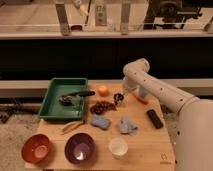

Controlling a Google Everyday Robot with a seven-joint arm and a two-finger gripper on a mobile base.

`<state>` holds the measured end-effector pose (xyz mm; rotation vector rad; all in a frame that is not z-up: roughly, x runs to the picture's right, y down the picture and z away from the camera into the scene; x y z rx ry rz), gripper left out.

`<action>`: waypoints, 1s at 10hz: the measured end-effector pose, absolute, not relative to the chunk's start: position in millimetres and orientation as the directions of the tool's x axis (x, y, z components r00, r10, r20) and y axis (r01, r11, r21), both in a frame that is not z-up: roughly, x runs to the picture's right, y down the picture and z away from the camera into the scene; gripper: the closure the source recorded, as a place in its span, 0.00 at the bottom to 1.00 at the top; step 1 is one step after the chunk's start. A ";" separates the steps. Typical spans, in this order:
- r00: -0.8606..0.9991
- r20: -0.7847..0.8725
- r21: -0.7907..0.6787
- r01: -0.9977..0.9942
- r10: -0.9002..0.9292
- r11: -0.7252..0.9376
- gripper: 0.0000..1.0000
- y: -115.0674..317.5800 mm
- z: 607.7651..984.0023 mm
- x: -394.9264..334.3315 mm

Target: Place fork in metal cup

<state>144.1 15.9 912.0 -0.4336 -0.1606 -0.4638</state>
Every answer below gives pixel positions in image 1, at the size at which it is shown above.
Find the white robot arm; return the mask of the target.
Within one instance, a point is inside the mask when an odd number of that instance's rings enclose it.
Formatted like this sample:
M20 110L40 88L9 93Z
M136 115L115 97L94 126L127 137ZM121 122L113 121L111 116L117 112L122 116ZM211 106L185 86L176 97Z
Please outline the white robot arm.
M122 93L143 87L179 115L176 171L213 171L213 100L201 99L149 74L145 58L123 67Z

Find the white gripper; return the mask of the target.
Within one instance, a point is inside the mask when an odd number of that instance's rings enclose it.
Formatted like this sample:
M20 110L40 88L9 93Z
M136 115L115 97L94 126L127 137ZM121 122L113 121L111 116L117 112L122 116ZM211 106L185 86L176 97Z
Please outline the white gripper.
M127 95L131 92L133 92L134 90L137 89L137 84L129 79L129 78L124 78L123 82L122 82L122 88L123 88L123 94ZM116 105L120 104L123 100L124 100L124 95L121 93L116 93L113 98L114 98L114 103Z

